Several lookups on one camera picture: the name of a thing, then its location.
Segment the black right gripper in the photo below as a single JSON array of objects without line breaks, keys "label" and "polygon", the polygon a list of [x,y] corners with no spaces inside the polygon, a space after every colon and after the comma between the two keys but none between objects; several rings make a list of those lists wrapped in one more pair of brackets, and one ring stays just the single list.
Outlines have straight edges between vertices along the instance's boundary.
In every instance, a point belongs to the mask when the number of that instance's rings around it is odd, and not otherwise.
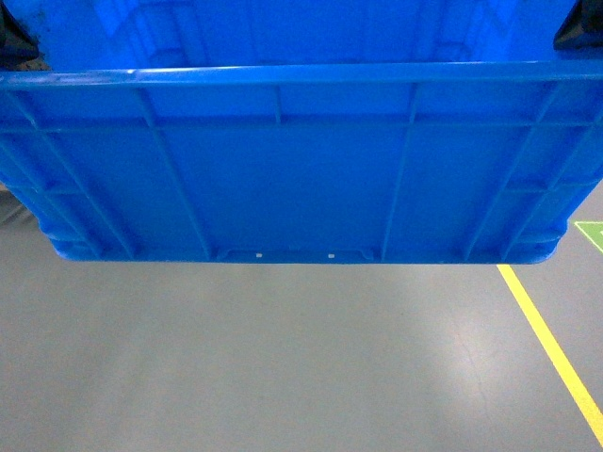
[{"label": "black right gripper", "polygon": [[602,0],[579,0],[553,40],[556,51],[602,46]]}]

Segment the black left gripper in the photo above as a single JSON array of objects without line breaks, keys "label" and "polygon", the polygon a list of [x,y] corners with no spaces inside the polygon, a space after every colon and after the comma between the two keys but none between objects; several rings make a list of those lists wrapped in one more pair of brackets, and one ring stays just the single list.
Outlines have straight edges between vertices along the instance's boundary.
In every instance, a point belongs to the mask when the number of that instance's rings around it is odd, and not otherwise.
[{"label": "black left gripper", "polygon": [[1,3],[1,67],[10,69],[41,55],[37,42]]}]

